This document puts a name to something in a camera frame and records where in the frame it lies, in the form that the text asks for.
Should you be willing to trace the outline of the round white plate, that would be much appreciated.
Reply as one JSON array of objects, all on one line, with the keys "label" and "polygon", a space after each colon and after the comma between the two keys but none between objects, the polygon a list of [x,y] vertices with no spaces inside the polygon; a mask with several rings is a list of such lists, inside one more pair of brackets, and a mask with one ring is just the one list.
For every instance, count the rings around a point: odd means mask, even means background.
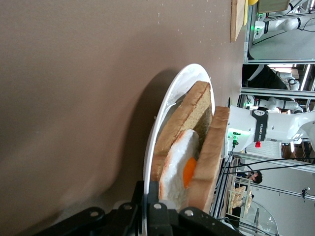
[{"label": "round white plate", "polygon": [[160,105],[157,117],[154,121],[152,129],[149,134],[147,141],[144,165],[143,165],[143,180],[144,180],[144,209],[142,215],[142,236],[149,236],[148,233],[148,219],[149,219],[149,206],[148,203],[152,200],[167,209],[175,209],[175,204],[167,200],[155,200],[158,194],[154,193],[158,190],[158,183],[151,181],[151,167],[153,161],[153,154],[155,143],[159,135],[160,130],[164,127],[165,123],[171,116],[171,113],[180,105],[180,100],[184,98],[186,93],[190,90],[193,84],[197,81],[204,81],[211,83],[211,77],[208,75],[207,71],[200,64],[189,64],[185,66],[173,79],[167,92]]}]

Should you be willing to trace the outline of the toy fried egg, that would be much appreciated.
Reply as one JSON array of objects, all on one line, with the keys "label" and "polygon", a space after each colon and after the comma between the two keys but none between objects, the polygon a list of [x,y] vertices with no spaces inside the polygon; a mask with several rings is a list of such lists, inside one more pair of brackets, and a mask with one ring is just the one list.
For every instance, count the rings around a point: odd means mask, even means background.
[{"label": "toy fried egg", "polygon": [[192,129],[181,132],[164,162],[158,198],[169,201],[176,210],[184,206],[187,189],[199,156],[199,135]]}]

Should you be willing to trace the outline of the toasted bread slice under egg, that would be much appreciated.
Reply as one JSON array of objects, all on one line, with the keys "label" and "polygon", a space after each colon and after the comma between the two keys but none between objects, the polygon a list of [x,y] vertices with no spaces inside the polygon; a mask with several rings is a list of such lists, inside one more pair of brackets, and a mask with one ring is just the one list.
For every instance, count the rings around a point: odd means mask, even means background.
[{"label": "toasted bread slice under egg", "polygon": [[212,121],[211,85],[197,81],[160,132],[152,159],[151,181],[159,181],[166,156],[180,133],[192,129],[199,136],[200,151]]}]

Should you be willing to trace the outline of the aluminium frame structure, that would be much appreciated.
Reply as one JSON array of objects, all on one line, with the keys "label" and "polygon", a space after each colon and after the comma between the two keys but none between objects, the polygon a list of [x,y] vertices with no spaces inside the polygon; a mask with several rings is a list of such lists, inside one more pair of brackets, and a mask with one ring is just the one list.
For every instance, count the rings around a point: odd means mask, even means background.
[{"label": "aluminium frame structure", "polygon": [[[294,47],[292,43],[273,47],[268,43],[258,47],[249,42],[244,43],[245,64],[310,64],[315,65],[315,49]],[[306,99],[315,101],[315,91],[279,90],[266,88],[241,88],[241,95],[261,95]]]}]

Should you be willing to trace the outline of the beige wall panel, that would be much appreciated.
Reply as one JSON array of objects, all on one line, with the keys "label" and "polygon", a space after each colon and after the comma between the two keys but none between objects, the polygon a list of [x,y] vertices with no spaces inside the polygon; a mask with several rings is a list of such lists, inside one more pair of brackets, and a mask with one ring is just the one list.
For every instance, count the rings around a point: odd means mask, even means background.
[{"label": "beige wall panel", "polygon": [[290,0],[258,0],[258,12],[270,13],[287,10]]}]

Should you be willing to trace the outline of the person with dark hair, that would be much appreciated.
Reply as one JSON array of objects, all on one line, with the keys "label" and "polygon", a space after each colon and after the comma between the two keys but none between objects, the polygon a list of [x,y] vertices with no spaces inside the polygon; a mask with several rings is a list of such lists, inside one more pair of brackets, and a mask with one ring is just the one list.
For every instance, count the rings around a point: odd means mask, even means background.
[{"label": "person with dark hair", "polygon": [[262,183],[263,177],[261,171],[250,172],[246,178],[251,179],[253,183],[260,184]]}]

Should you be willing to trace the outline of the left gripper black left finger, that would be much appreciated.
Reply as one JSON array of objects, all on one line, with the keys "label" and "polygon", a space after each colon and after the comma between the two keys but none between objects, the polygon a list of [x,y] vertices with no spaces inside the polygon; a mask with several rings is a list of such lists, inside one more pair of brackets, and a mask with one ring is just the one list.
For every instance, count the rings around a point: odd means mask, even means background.
[{"label": "left gripper black left finger", "polygon": [[109,213],[90,207],[33,236],[137,236],[140,231],[144,181],[136,183],[130,202]]}]

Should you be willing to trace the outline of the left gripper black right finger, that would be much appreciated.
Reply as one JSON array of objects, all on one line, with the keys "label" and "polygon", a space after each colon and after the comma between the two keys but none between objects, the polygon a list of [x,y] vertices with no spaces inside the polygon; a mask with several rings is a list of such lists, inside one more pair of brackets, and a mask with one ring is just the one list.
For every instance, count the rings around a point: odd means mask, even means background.
[{"label": "left gripper black right finger", "polygon": [[195,207],[177,211],[158,199],[158,182],[151,181],[147,196],[148,236],[244,236]]}]

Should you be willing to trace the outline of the bamboo cutting board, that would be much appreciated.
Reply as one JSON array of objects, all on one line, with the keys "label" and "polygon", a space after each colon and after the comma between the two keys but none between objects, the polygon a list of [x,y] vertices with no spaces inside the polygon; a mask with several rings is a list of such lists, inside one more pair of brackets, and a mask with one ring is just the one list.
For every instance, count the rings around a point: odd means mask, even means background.
[{"label": "bamboo cutting board", "polygon": [[246,0],[231,1],[230,42],[235,42],[244,24]]}]

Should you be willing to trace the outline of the brown bread slice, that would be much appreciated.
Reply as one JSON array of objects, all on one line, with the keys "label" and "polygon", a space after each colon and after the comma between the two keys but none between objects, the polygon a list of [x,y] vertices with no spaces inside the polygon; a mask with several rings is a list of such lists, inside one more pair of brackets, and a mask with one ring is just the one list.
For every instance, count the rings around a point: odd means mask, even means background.
[{"label": "brown bread slice", "polygon": [[221,166],[221,151],[227,128],[230,109],[216,106],[209,131],[203,143],[192,179],[189,183],[187,201],[209,213]]}]

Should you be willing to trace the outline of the round glass table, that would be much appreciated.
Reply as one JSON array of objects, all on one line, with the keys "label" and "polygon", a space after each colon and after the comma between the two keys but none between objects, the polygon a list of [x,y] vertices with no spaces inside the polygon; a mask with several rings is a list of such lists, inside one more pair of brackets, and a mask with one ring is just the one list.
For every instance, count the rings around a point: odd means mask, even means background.
[{"label": "round glass table", "polygon": [[280,236],[270,211],[255,201],[252,201],[247,216],[241,219],[239,230],[245,236]]}]

